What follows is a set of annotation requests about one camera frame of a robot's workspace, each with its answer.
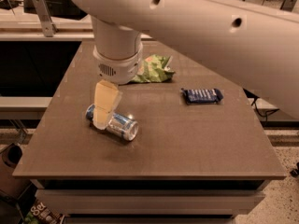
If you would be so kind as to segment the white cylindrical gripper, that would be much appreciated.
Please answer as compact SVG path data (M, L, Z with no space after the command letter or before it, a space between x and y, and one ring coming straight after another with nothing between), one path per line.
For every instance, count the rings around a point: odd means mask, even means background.
M135 77L142 63L142 55L143 45L138 46L137 53L132 57L120 60L106 58L93 49L97 74L105 79L95 87L93 125L97 129L104 130L107 127L122 97L116 84L127 84Z

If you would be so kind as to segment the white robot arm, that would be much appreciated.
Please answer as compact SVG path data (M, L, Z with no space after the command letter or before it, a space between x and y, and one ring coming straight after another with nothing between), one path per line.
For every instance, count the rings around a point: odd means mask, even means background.
M299 119L299 16L238 0L72 0L102 78L127 83L150 37Z

